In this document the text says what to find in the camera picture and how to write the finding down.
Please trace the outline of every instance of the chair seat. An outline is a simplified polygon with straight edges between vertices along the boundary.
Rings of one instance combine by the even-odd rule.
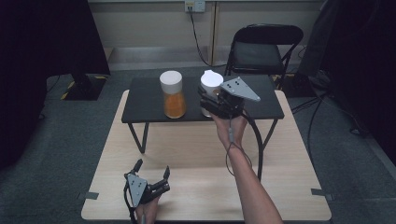
[[[236,42],[233,70],[260,74],[266,71],[266,75],[279,75],[284,73],[284,65],[277,45]]]

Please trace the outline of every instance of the person's right hand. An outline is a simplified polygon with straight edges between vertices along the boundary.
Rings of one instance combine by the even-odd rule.
[[[224,145],[224,148],[227,150],[229,149],[229,147],[234,147],[234,146],[230,146],[231,144],[229,137],[230,120],[221,119],[212,113],[210,113],[210,116],[216,123],[216,126],[218,128],[219,140]],[[242,116],[236,117],[231,120],[231,128],[233,129],[233,143],[240,148],[242,148],[242,137],[244,135],[244,131],[247,124],[248,121]]]

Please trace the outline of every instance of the bottle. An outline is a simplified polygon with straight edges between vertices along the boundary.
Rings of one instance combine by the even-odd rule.
[[[177,71],[167,71],[160,76],[163,111],[170,119],[181,118],[186,113],[182,79],[182,75]]]

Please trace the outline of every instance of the gray carpet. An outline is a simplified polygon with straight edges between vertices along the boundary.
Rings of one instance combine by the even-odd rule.
[[[195,76],[206,69],[176,70]],[[78,195],[89,190],[122,93],[133,77],[158,77],[166,70],[113,72],[98,101],[92,102],[61,101],[72,78],[49,78],[48,87],[55,86],[42,111],[45,117],[19,162],[0,172],[0,223],[88,223],[81,218],[84,201]],[[223,68],[212,70],[222,73]],[[288,100],[295,107],[309,99]],[[309,146],[329,196],[332,223],[396,223],[396,181],[365,139],[349,132],[352,119],[333,99],[325,101],[315,116]],[[307,147],[315,108],[295,114]]]

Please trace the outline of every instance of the chair backrest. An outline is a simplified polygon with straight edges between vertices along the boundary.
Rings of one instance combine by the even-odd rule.
[[[241,28],[233,37],[235,42],[269,45],[297,45],[304,32],[297,26],[280,24],[251,24]]]

